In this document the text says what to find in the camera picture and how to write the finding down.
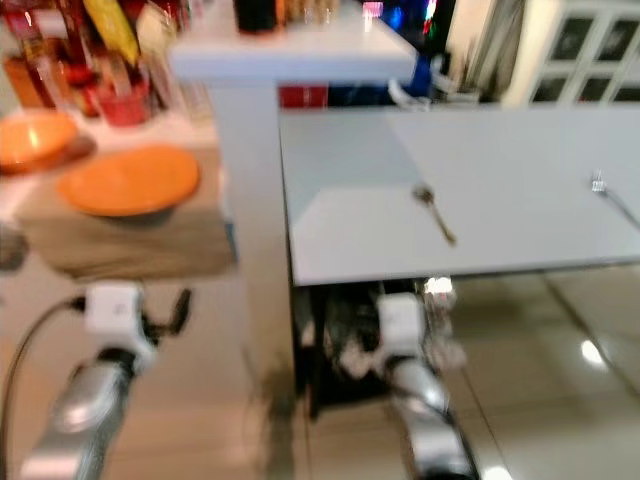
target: table surface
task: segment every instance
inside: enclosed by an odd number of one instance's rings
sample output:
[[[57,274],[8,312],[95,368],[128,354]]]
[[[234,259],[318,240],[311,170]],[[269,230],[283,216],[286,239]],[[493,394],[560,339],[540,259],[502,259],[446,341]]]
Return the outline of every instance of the table surface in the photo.
[[[637,107],[281,115],[294,282],[484,274],[640,260]],[[449,246],[411,195],[427,183]]]
[[[327,25],[293,24],[270,34],[238,32],[231,0],[216,0],[171,49],[174,73],[186,80],[408,80],[415,50],[382,22],[345,0]]]

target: spoon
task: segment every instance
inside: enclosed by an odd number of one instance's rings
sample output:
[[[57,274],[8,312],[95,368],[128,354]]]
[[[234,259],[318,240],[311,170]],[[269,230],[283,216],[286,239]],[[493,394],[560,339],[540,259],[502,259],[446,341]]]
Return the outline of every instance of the spoon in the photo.
[[[438,224],[438,227],[440,227],[440,231],[442,232],[442,235],[444,235],[444,238],[447,240],[449,245],[452,247],[455,246],[457,242],[456,236],[449,227],[447,227],[447,224],[444,222],[440,212],[438,212],[433,190],[431,190],[427,185],[419,185],[413,189],[413,196],[429,208]]]

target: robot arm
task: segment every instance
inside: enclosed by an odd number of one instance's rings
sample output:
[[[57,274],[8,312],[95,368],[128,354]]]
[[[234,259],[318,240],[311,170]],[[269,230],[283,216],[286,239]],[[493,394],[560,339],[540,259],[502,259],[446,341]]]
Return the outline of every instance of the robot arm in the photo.
[[[90,288],[86,325],[101,351],[70,378],[45,433],[23,462],[20,479],[101,477],[109,446],[124,422],[131,383],[153,364],[161,337],[180,333],[190,299],[191,292],[183,291],[173,321],[160,327],[143,314],[137,285],[110,282]]]
[[[377,302],[381,358],[378,374],[391,393],[416,480],[479,480],[473,456],[449,411],[449,396],[424,352],[425,305],[411,293]]]

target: beige tablecloth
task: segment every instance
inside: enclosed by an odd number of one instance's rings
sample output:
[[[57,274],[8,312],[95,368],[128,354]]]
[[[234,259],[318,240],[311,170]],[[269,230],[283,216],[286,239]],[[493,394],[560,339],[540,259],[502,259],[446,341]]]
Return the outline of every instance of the beige tablecloth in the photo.
[[[172,209],[126,218],[83,214],[58,195],[61,172],[29,195],[17,212],[18,222],[33,250],[53,269],[78,280],[220,273],[234,260],[219,209],[219,154],[215,149],[193,153],[200,164],[198,190]]]

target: orange plate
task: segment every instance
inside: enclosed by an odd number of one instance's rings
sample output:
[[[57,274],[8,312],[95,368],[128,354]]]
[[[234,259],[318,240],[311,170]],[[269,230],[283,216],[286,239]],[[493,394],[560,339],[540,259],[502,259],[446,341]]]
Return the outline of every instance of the orange plate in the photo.
[[[156,212],[189,197],[198,185],[189,152],[152,146],[105,155],[60,179],[58,192],[76,209],[125,217]]]
[[[0,122],[0,170],[26,173],[55,166],[60,153],[78,135],[64,113],[34,112]]]

